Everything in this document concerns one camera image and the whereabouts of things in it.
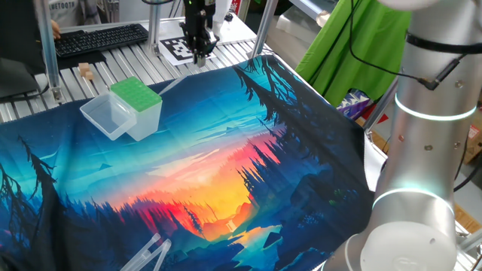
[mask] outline wooden block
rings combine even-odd
[[[85,73],[85,79],[87,80],[93,80],[93,73],[91,71],[88,71]]]
[[[85,77],[86,72],[90,72],[89,63],[78,63],[78,69],[81,71],[81,76]]]

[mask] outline metal table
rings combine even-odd
[[[161,28],[163,23],[172,25],[173,21],[178,23],[183,19],[161,20]],[[148,25],[147,20],[134,23],[141,23],[146,28]],[[80,26],[63,29],[63,31],[72,32],[80,29],[93,31],[126,24],[130,23]],[[244,23],[237,23],[231,26],[231,28],[235,29],[237,34],[240,34],[240,40],[244,40],[243,36],[249,39],[254,35],[251,29]],[[135,76],[144,84],[150,85],[176,79],[182,75],[195,75],[201,72],[229,67],[246,61],[248,59],[247,53],[253,50],[253,46],[253,40],[218,45],[214,50],[215,57],[207,59],[206,65],[202,68],[198,68],[193,63],[173,66],[163,56],[155,56],[153,53],[145,50],[143,44],[103,51],[102,54],[106,61],[90,64],[90,70],[94,74],[93,81],[87,81],[81,77],[80,71],[76,67],[60,70],[62,94],[67,102],[78,101],[105,93],[112,84],[131,76]],[[36,75],[35,79],[41,89],[47,85],[47,77],[45,75]],[[38,90],[24,95],[28,96],[36,93],[38,93]],[[17,120],[57,106],[59,104],[53,100],[51,91],[47,91],[42,96],[29,101],[0,103],[0,123]]]

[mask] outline metal pole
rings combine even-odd
[[[159,55],[159,31],[160,31],[160,5],[151,5],[151,16],[149,17],[148,50]]]
[[[53,93],[55,102],[64,102],[60,91],[59,67],[57,65],[55,44],[53,42],[53,30],[48,0],[35,0],[35,12],[37,13],[38,28],[40,30],[46,75],[50,90]]]
[[[371,132],[374,128],[375,124],[378,123],[378,120],[383,116],[383,112],[385,112],[386,107],[390,104],[391,101],[395,98],[395,94],[397,93],[398,87],[398,76],[395,77],[392,84],[390,85],[389,89],[383,94],[382,99],[377,103],[374,111],[371,113],[370,117],[368,117],[367,121],[363,125],[363,130],[366,134]]]
[[[266,3],[263,17],[261,18],[261,24],[259,25],[258,34],[256,35],[255,46],[253,47],[250,58],[255,58],[263,51],[264,42],[266,42],[268,30],[270,29],[270,24],[273,20],[274,11],[276,10],[277,5],[278,0],[268,0]]]

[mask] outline desk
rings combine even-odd
[[[161,20],[161,34],[167,35],[179,33],[178,27],[183,18]],[[139,21],[146,29],[148,21]],[[130,23],[114,23],[98,26],[79,26],[63,29],[64,32],[77,30],[93,31],[107,27],[122,26]],[[108,91],[108,87],[130,76],[136,76],[144,84],[156,84],[163,81],[179,78],[182,75],[195,75],[201,72],[221,69],[246,61],[246,54],[252,50],[255,34],[240,19],[234,17],[229,24],[231,31],[221,32],[221,45],[214,50],[215,58],[206,60],[206,66],[198,68],[193,63],[173,66],[163,56],[156,57],[144,49],[142,45],[133,45],[102,52],[106,62],[98,62],[90,65],[94,73],[93,82],[86,81],[80,76],[77,68],[63,69],[60,71],[62,93],[67,102],[90,99]],[[41,89],[47,83],[45,75],[35,76]],[[47,91],[42,97],[24,102],[0,103],[0,123],[17,120],[38,112],[46,111],[59,106],[53,100],[53,95]]]

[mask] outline black cable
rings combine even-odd
[[[386,145],[389,143],[389,141],[390,141],[391,138],[392,138],[392,136],[389,136],[389,138],[386,140],[386,142],[385,142],[385,144],[384,144],[384,146],[383,146],[383,148],[382,148],[382,152],[383,152],[384,154],[386,154],[386,152],[385,152],[385,147],[386,147]]]
[[[174,0],[166,0],[166,1],[159,2],[159,3],[153,3],[153,2],[150,2],[149,0],[142,0],[142,1],[147,5],[162,5],[162,4],[170,3]]]
[[[178,1],[178,6],[177,6],[177,8],[175,8],[175,11],[174,11],[174,14],[173,14],[174,17],[175,17],[175,15],[178,13],[178,9],[179,9],[179,7],[181,6],[181,1],[182,1],[182,0],[179,0],[179,1]]]
[[[404,74],[402,74],[402,73],[389,71],[389,70],[387,70],[387,69],[385,69],[385,68],[379,67],[379,66],[374,65],[374,64],[371,64],[371,63],[369,63],[369,62],[366,62],[366,61],[364,61],[363,59],[360,59],[359,57],[357,57],[357,56],[355,55],[355,53],[353,53],[353,48],[352,48],[352,46],[353,46],[353,17],[355,16],[355,4],[354,4],[353,0],[351,0],[351,2],[352,2],[352,12],[351,12],[351,14],[350,14],[350,22],[349,22],[349,42],[348,42],[348,44],[349,44],[349,52],[352,54],[352,56],[353,56],[356,60],[358,60],[359,62],[364,63],[365,65],[369,65],[370,67],[379,69],[379,70],[384,71],[384,72],[388,72],[388,73],[390,73],[391,75],[399,75],[399,76],[403,76],[403,77],[406,77],[406,78],[412,78],[412,79],[417,80],[417,81],[425,80],[425,79],[422,79],[422,78],[417,78],[417,77],[412,76],[412,75],[404,75]]]
[[[34,98],[37,98],[39,97],[40,95],[44,94],[47,92],[49,88],[49,85],[47,83],[47,86],[45,86],[44,90],[40,91],[39,93],[37,94],[34,94],[34,95],[30,95],[30,96],[25,96],[25,97],[14,97],[14,98],[2,98],[0,99],[0,102],[23,102],[23,101],[29,101],[31,99],[34,99]]]
[[[477,261],[474,263],[474,266],[472,267],[472,269],[470,269],[470,271],[475,271],[475,268],[477,268],[477,265],[479,265],[480,260],[482,260],[482,254],[479,255],[479,258],[478,258]]]
[[[172,6],[171,6],[171,11],[169,12],[169,18],[171,17],[172,12],[174,11],[174,5],[175,5],[175,2],[174,2],[174,3],[172,3]]]
[[[457,192],[462,187],[466,186],[475,177],[480,167],[482,167],[482,155],[478,157],[478,162],[477,162],[477,165],[475,165],[474,170],[472,170],[470,175],[462,183],[460,183],[453,189],[453,192]]]

